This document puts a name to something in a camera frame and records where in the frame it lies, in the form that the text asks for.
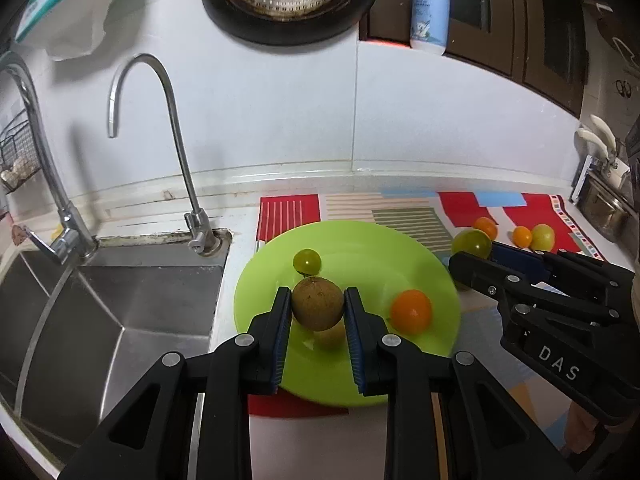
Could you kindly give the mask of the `person right hand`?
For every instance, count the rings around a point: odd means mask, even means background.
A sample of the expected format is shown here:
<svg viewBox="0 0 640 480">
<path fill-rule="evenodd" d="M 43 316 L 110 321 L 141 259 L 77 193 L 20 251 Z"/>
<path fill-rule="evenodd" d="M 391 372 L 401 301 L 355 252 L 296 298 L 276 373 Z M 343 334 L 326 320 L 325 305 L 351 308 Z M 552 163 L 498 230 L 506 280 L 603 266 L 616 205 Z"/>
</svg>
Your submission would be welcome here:
<svg viewBox="0 0 640 480">
<path fill-rule="evenodd" d="M 593 444 L 599 421 L 573 402 L 567 412 L 564 430 L 565 446 L 575 454 L 585 452 Z"/>
</svg>

